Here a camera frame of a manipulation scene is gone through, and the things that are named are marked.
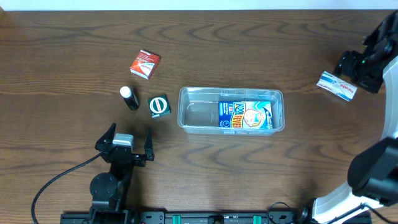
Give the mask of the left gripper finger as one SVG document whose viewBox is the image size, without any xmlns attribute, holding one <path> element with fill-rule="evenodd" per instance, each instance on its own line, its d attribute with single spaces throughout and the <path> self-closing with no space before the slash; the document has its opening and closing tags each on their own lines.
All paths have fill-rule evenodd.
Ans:
<svg viewBox="0 0 398 224">
<path fill-rule="evenodd" d="M 154 147 L 152 142 L 152 131 L 149 129 L 146 136 L 146 141 L 144 144 L 144 152 L 147 161 L 154 161 Z"/>
<path fill-rule="evenodd" d="M 113 139 L 116 130 L 116 123 L 113 123 L 109 129 L 97 140 L 95 149 L 97 151 L 109 151 L 113 144 Z"/>
</svg>

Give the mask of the white blue Panadol box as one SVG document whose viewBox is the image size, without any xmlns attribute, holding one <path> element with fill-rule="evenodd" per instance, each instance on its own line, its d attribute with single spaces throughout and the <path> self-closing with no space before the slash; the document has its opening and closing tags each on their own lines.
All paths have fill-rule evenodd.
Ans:
<svg viewBox="0 0 398 224">
<path fill-rule="evenodd" d="M 346 101 L 351 101 L 358 89 L 356 86 L 326 71 L 321 74 L 321 77 L 317 82 L 317 86 L 330 91 L 334 95 L 339 96 Z"/>
</svg>

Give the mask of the dark bottle white cap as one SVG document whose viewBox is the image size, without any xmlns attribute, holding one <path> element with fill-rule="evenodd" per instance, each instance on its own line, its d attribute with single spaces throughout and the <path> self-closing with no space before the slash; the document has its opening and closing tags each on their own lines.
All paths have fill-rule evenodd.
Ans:
<svg viewBox="0 0 398 224">
<path fill-rule="evenodd" d="M 119 92 L 130 110 L 137 110 L 139 108 L 139 101 L 131 88 L 123 86 Z"/>
</svg>

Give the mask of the red Panadol box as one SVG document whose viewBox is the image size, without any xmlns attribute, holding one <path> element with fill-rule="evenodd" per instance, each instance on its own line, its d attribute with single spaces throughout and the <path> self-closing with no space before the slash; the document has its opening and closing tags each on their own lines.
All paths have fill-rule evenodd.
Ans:
<svg viewBox="0 0 398 224">
<path fill-rule="evenodd" d="M 160 62 L 160 56 L 140 50 L 130 66 L 131 73 L 149 80 Z"/>
</svg>

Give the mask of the blue Kool Fever box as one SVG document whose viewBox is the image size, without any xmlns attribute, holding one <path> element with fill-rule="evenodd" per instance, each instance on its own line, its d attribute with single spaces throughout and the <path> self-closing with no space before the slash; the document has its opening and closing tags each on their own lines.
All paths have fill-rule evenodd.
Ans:
<svg viewBox="0 0 398 224">
<path fill-rule="evenodd" d="M 219 127 L 273 129 L 270 101 L 221 101 Z"/>
</svg>

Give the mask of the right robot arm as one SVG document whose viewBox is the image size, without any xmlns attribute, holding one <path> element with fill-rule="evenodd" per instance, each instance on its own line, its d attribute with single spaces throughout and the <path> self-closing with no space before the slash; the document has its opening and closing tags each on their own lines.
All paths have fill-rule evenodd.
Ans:
<svg viewBox="0 0 398 224">
<path fill-rule="evenodd" d="M 381 140 L 358 154 L 346 182 L 303 207 L 298 223 L 370 223 L 378 208 L 397 203 L 397 12 L 388 15 L 364 38 L 365 50 L 345 51 L 332 73 L 317 86 L 350 101 L 360 87 L 370 93 L 386 88 Z"/>
</svg>

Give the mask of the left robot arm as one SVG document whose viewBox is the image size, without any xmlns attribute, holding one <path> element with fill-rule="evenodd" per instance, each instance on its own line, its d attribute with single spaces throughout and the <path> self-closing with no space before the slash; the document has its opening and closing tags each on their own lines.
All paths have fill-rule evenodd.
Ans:
<svg viewBox="0 0 398 224">
<path fill-rule="evenodd" d="M 108 172 L 98 174 L 90 183 L 92 205 L 89 224 L 139 223 L 136 212 L 126 209 L 125 202 L 135 167 L 144 167 L 155 159 L 152 133 L 147 132 L 144 153 L 133 152 L 134 136 L 115 133 L 116 124 L 98 139 L 95 149 L 102 159 L 111 164 Z"/>
</svg>

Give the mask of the clear plastic container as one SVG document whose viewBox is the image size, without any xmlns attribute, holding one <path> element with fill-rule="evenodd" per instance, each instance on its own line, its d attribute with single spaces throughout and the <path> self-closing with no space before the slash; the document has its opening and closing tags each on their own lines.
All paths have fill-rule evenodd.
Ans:
<svg viewBox="0 0 398 224">
<path fill-rule="evenodd" d="M 273 129 L 219 127 L 221 101 L 270 101 Z M 186 133 L 270 136 L 285 127 L 284 97 L 279 90 L 184 87 L 178 100 L 178 125 Z"/>
</svg>

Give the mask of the green square box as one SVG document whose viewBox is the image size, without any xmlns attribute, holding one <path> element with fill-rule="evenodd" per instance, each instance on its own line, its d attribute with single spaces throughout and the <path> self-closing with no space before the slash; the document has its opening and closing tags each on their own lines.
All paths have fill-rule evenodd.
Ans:
<svg viewBox="0 0 398 224">
<path fill-rule="evenodd" d="M 171 113 L 170 104 L 166 95 L 159 95 L 147 100 L 152 118 L 158 118 Z"/>
</svg>

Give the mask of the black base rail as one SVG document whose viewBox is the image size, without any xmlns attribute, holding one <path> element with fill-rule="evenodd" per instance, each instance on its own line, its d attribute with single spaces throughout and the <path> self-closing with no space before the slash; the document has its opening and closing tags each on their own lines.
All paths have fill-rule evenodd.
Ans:
<svg viewBox="0 0 398 224">
<path fill-rule="evenodd" d="M 124 223 L 124 224 L 269 224 L 297 223 L 294 212 L 274 211 L 267 213 L 66 213 L 61 224 Z"/>
</svg>

